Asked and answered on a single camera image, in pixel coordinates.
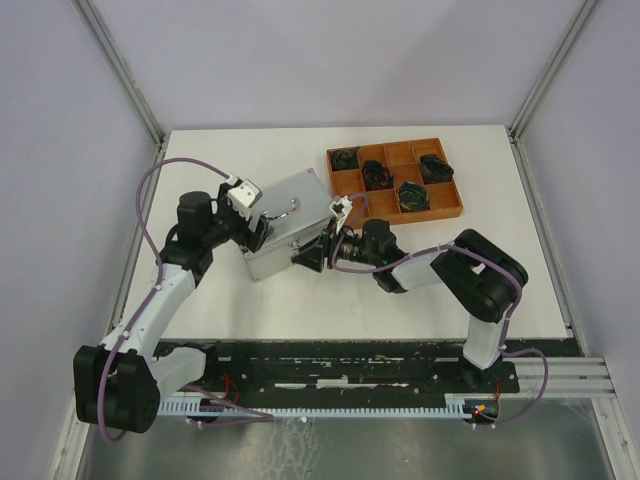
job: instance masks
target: silver metal box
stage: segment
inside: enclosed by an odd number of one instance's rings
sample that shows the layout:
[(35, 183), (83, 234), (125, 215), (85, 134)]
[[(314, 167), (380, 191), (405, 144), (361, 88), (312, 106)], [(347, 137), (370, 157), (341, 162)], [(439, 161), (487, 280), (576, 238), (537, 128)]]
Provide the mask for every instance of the silver metal box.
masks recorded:
[(327, 225), (330, 202), (327, 188), (312, 168), (262, 189), (262, 198), (251, 209), (254, 219), (263, 212), (268, 212), (269, 217), (282, 215), (282, 218), (271, 221), (273, 232), (258, 252), (243, 252), (254, 281), (264, 280), (292, 265), (293, 252)]

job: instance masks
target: red wire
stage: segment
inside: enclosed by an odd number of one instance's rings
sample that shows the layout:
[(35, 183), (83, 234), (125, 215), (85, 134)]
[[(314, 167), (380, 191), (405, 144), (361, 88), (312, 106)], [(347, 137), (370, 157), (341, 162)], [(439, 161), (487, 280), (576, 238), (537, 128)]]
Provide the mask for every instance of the red wire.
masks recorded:
[(224, 399), (227, 400), (227, 398), (229, 397), (229, 383), (231, 382), (231, 380), (229, 379), (229, 375), (227, 375), (226, 373), (223, 373), (222, 376), (220, 377), (220, 380), (224, 380), (225, 381), (225, 388), (224, 388)]
[(496, 378), (496, 393), (493, 395), (493, 401), (495, 402), (500, 398), (500, 380)]
[(223, 373), (222, 376), (220, 377), (220, 380), (224, 380), (225, 381), (225, 390), (224, 390), (224, 399), (228, 400), (229, 398), (229, 386), (231, 385), (235, 391), (235, 397), (233, 398), (233, 403), (236, 403), (238, 401), (238, 386), (233, 383), (233, 381), (231, 380), (231, 378), (229, 377), (229, 375), (227, 373)]
[(233, 397), (233, 403), (236, 403), (238, 401), (238, 396), (239, 396), (238, 386), (235, 383), (233, 383), (230, 378), (229, 378), (229, 383), (233, 386), (233, 388), (236, 389), (236, 395), (235, 395), (235, 397)]

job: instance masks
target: white table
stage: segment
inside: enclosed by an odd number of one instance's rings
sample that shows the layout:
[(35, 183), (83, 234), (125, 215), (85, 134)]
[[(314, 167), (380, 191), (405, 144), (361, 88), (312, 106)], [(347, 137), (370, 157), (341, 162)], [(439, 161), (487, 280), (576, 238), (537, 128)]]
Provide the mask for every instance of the white table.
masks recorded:
[[(396, 226), (405, 251), (443, 243), (474, 228), (529, 272), (510, 338), (565, 338), (566, 329), (502, 126), (377, 127), (175, 131), (166, 158), (186, 156), (266, 186), (313, 167), (328, 185), (328, 148), (440, 137), (454, 167), (464, 211), (459, 218)], [(215, 196), (220, 178), (194, 165), (165, 167), (155, 193), (149, 230), (159, 243), (176, 222), (181, 194)], [(254, 283), (238, 247), (214, 251), (198, 289), (180, 307), (164, 338), (174, 339), (460, 339), (468, 315), (443, 285), (402, 295), (384, 293), (369, 276), (291, 267)], [(155, 266), (143, 245), (128, 305)]]

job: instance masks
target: orange tray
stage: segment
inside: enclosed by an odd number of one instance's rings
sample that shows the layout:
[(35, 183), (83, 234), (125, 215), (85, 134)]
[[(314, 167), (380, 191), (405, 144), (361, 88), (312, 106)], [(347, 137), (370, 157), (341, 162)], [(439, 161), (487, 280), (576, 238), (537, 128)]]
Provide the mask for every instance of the orange tray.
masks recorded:
[[(382, 218), (392, 225), (402, 223), (426, 222), (428, 220), (442, 220), (445, 218), (459, 217), (462, 213), (462, 200), (456, 187), (455, 180), (447, 183), (426, 184), (420, 174), (420, 157), (426, 154), (436, 154), (447, 162), (438, 138), (426, 138), (411, 140), (408, 142), (381, 143), (378, 145), (363, 145), (358, 148), (359, 168), (352, 170), (334, 171), (331, 165), (331, 152), (342, 150), (342, 147), (327, 150), (327, 166), (331, 181), (331, 193), (339, 196), (352, 195), (354, 193), (366, 193), (369, 202), (362, 218), (358, 220), (354, 228), (362, 228), (362, 225), (371, 218)], [(393, 188), (387, 190), (365, 191), (362, 179), (362, 165), (367, 160), (377, 160), (387, 166), (393, 174)], [(398, 203), (398, 188), (405, 181), (424, 185), (429, 194), (429, 209), (421, 212), (402, 212)], [(358, 199), (353, 203), (353, 211), (349, 221), (362, 206), (363, 200)]]

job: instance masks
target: gray wall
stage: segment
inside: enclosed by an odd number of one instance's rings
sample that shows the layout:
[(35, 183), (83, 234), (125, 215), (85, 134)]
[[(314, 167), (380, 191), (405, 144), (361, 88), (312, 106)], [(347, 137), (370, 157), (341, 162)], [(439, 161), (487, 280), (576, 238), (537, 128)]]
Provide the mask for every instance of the gray wall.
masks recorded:
[(153, 150), (71, 2), (0, 15), (0, 465), (46, 478), (95, 343)]
[(579, 0), (96, 0), (166, 129), (509, 124)]
[(640, 3), (601, 3), (525, 145), (588, 344), (640, 446)]

